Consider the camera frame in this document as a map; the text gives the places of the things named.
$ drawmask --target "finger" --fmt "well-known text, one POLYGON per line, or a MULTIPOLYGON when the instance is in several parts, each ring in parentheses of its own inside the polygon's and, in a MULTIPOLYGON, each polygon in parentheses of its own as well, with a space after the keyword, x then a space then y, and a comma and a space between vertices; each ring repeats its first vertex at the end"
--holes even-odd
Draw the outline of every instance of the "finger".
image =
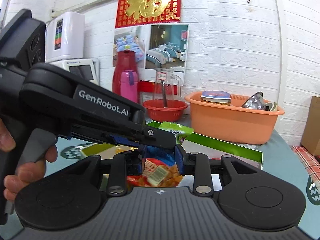
POLYGON ((15 146, 14 139, 0 119, 0 150, 10 152, 15 146))
POLYGON ((16 193, 11 192, 7 188, 3 191, 3 195, 4 195, 6 200, 9 200, 11 202, 13 202, 15 200, 16 196, 17 196, 16 193))
POLYGON ((4 186, 12 193, 18 193, 28 184, 28 182, 23 182, 16 175, 8 175, 4 178, 4 186))
POLYGON ((47 150, 47 152, 45 154, 45 159, 49 163, 53 163, 57 160, 57 157, 58 157, 57 147, 55 145, 53 145, 47 150))
POLYGON ((25 163, 18 168, 19 179, 24 182, 35 182, 44 177, 46 170, 45 160, 36 163, 25 163))

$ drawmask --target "black round pad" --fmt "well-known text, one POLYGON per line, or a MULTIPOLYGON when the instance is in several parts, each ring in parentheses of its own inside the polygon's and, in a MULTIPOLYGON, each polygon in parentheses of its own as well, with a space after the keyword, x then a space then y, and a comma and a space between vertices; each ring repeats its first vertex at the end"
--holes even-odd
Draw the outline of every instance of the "black round pad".
POLYGON ((252 205, 264 208, 275 207, 283 200, 281 192, 271 187, 254 187, 246 192, 245 197, 252 205))
POLYGON ((237 175, 218 197, 232 221, 257 230, 282 230, 297 225, 305 209, 303 193, 266 172, 237 175))
POLYGON ((15 208, 22 223, 40 230, 78 226, 96 214, 101 205, 98 189, 79 175, 48 177, 22 189, 15 208))

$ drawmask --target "snack bag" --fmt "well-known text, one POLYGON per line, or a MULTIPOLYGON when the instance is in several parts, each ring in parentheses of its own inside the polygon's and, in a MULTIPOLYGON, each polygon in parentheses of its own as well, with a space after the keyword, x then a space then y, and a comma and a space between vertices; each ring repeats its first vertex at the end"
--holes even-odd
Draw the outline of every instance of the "snack bag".
MULTIPOLYGON (((192 128, 171 122, 163 122, 160 129, 170 131, 176 136, 177 143, 193 132, 192 128)), ((127 176, 128 184, 136 187, 176 187, 182 180, 174 161, 173 150, 152 146, 141 146, 146 156, 145 169, 140 176, 127 176)))
POLYGON ((176 187, 181 180, 176 164, 168 166, 154 158, 146 159, 142 175, 127 176, 128 183, 136 187, 176 187))
POLYGON ((146 156, 145 169, 140 176, 127 176, 136 187, 176 187, 182 180, 171 150, 140 146, 146 156))
POLYGON ((182 144, 184 139, 194 131, 193 128, 186 127, 174 122, 163 122, 159 126, 159 129, 172 132, 176 137, 177 143, 180 144, 182 144))

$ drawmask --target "white appliance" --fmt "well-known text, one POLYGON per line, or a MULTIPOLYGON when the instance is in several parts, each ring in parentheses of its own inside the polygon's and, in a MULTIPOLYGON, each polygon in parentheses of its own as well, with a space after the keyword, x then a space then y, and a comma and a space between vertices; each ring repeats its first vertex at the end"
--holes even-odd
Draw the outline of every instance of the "white appliance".
POLYGON ((66 12, 53 19, 46 28, 45 61, 83 58, 84 15, 66 12))
POLYGON ((99 85, 100 62, 95 58, 59 60, 50 64, 63 68, 83 79, 99 85))

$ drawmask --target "glass pitcher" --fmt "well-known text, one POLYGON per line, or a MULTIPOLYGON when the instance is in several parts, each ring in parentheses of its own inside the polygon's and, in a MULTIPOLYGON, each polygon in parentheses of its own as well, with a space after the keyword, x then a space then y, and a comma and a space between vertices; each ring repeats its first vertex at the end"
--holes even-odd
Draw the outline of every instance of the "glass pitcher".
POLYGON ((179 100, 181 96, 182 80, 173 73, 170 68, 156 69, 156 83, 153 93, 153 100, 156 100, 157 107, 174 108, 174 101, 179 100), (174 94, 174 86, 177 85, 177 95, 174 94))

